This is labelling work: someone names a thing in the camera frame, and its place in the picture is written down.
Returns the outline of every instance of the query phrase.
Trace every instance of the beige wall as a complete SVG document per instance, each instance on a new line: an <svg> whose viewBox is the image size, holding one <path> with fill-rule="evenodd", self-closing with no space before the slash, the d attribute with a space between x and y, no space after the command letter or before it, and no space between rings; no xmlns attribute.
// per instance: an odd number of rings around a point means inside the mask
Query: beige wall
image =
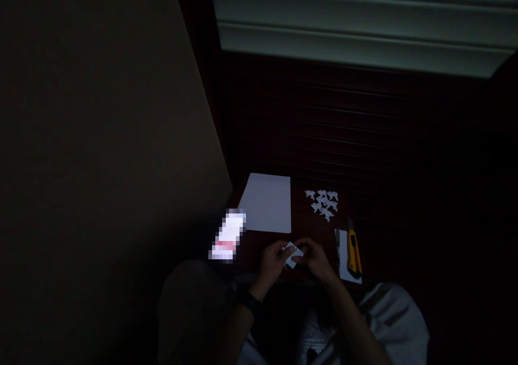
<svg viewBox="0 0 518 365"><path fill-rule="evenodd" d="M89 363L230 180L178 0L4 4L1 357Z"/></svg>

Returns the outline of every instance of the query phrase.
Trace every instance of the phone screen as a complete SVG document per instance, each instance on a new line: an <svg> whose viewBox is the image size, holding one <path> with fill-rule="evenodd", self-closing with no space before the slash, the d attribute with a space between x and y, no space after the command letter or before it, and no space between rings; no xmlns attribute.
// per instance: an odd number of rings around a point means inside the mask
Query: phone screen
<svg viewBox="0 0 518 365"><path fill-rule="evenodd" d="M209 250L209 259L232 263L239 248L239 240L245 231L247 215L244 210L229 209L221 226L216 232L216 238Z"/></svg>

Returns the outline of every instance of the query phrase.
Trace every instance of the wrist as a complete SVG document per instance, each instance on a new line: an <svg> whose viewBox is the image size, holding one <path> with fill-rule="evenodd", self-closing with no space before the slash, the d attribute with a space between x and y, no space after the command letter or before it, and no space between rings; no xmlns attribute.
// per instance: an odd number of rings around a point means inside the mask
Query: wrist
<svg viewBox="0 0 518 365"><path fill-rule="evenodd" d="M270 290L272 284L270 284L269 280L266 280L262 277L258 277L255 282L252 283L250 288L248 288L248 292L258 301L262 302L265 298L266 294Z"/></svg>
<svg viewBox="0 0 518 365"><path fill-rule="evenodd" d="M322 282L322 284L326 286L342 284L342 281L339 279L338 275L336 275L336 273L334 273L332 269L329 269L328 271L324 272L324 274L320 278L320 281Z"/></svg>

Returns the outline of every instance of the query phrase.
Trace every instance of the hand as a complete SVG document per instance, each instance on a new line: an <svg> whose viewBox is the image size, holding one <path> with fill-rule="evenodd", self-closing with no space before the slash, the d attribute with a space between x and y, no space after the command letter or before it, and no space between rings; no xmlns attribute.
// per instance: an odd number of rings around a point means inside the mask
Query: hand
<svg viewBox="0 0 518 365"><path fill-rule="evenodd" d="M284 263L293 253L293 246L282 250L288 243L277 241L267 246L261 255L261 268L256 282L250 287L250 293L259 301L264 298L268 290L281 275Z"/></svg>
<svg viewBox="0 0 518 365"><path fill-rule="evenodd" d="M306 265L320 281L328 281L337 277L320 244L306 237L295 241L295 245L304 253L304 256L293 256L291 259L294 262Z"/></svg>

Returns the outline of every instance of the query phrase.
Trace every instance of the white sheet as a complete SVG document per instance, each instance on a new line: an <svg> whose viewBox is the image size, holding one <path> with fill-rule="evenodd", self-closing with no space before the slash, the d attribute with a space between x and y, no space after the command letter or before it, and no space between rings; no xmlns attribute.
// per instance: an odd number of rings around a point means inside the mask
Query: white sheet
<svg viewBox="0 0 518 365"><path fill-rule="evenodd" d="M238 208L247 230L291 233L290 177L251 173Z"/></svg>

